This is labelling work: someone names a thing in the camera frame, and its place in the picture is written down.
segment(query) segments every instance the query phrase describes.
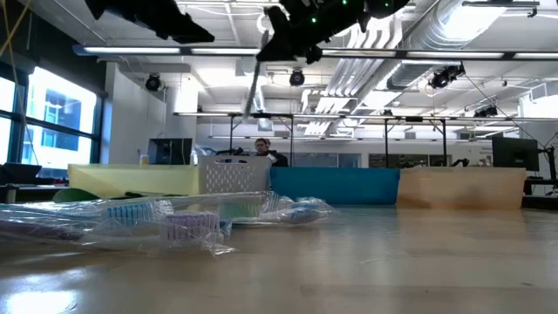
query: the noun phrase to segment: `yellow panel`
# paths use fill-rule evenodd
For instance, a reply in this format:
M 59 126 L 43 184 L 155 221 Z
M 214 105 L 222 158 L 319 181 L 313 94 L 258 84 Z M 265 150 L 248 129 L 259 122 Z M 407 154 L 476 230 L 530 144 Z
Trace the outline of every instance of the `yellow panel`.
M 165 165 L 70 165 L 70 187 L 101 198 L 125 192 L 198 195 L 198 168 Z

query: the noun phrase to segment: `blue box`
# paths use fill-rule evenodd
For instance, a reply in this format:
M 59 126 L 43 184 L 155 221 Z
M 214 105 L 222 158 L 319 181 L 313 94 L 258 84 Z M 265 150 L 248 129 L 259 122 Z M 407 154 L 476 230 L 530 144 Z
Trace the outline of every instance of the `blue box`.
M 329 204 L 394 205 L 399 169 L 274 167 L 271 189 L 291 199 L 316 197 Z

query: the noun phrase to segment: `wall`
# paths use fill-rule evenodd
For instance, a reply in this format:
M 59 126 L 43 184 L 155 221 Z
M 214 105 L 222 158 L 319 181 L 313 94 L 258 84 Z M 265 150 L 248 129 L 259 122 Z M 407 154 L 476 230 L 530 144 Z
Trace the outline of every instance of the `wall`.
M 143 82 L 124 75 L 117 64 L 106 70 L 106 90 L 101 163 L 136 164 L 147 154 L 150 139 L 193 138 L 195 118 L 173 116 L 180 101 L 177 89 L 170 88 L 163 102 L 148 92 Z
M 250 125 L 239 125 L 234 136 L 274 136 L 273 133 L 254 134 L 254 128 Z M 284 126 L 275 124 L 275 130 L 285 130 Z M 197 142 L 202 147 L 211 147 L 214 150 L 228 149 L 228 139 L 209 139 L 209 135 L 228 135 L 229 126 L 223 124 L 199 124 L 197 131 Z M 272 140 L 271 149 L 288 153 L 290 151 L 289 140 Z M 233 147 L 247 148 L 254 151 L 254 140 L 233 139 Z M 436 142 L 396 142 L 390 141 L 389 154 L 442 154 L 441 140 Z M 384 154 L 385 146 L 383 140 L 295 140 L 296 153 L 338 153 L 338 154 L 361 154 L 361 167 L 368 167 L 368 154 Z M 453 160 L 467 158 L 471 165 L 477 165 L 479 160 L 485 159 L 492 154 L 490 142 L 448 142 L 447 153 Z
M 13 29 L 24 6 L 17 0 L 7 0 L 6 8 L 9 27 Z M 2 18 L 0 43 L 4 43 L 5 40 L 6 32 Z M 11 42 L 17 54 L 16 64 L 19 70 L 31 73 L 35 65 L 38 65 L 92 92 L 105 93 L 105 62 L 97 62 L 95 57 L 77 56 L 72 47 L 79 43 L 36 14 L 27 12 Z M 0 57 L 9 63 L 8 53 Z
M 520 98 L 520 115 L 525 118 L 537 118 L 544 116 L 545 118 L 558 117 L 555 101 L 558 100 L 557 96 L 549 96 L 539 98 L 535 102 L 531 101 L 529 95 Z M 555 122 L 527 122 L 521 124 L 522 132 L 520 132 L 522 139 L 532 139 L 534 137 L 539 142 L 539 149 L 543 145 L 547 147 L 558 147 L 558 123 Z M 550 179 L 550 166 L 548 165 L 548 157 L 545 154 L 539 154 L 539 169 L 538 174 L 531 174 L 542 176 Z

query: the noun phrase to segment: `person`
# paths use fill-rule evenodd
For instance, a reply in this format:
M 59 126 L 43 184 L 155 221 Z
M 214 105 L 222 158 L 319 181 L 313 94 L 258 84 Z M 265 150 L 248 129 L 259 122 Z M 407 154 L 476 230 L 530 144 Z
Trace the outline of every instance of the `person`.
M 269 150 L 271 142 L 267 139 L 257 139 L 255 141 L 255 151 L 258 156 L 265 156 L 271 159 L 271 167 L 288 167 L 289 160 L 277 151 Z

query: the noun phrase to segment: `wooden table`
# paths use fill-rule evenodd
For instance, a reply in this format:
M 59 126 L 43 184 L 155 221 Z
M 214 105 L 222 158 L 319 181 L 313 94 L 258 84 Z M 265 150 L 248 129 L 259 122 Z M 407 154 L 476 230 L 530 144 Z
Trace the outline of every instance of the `wooden table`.
M 558 215 L 354 208 L 225 256 L 0 244 L 0 312 L 551 313 Z

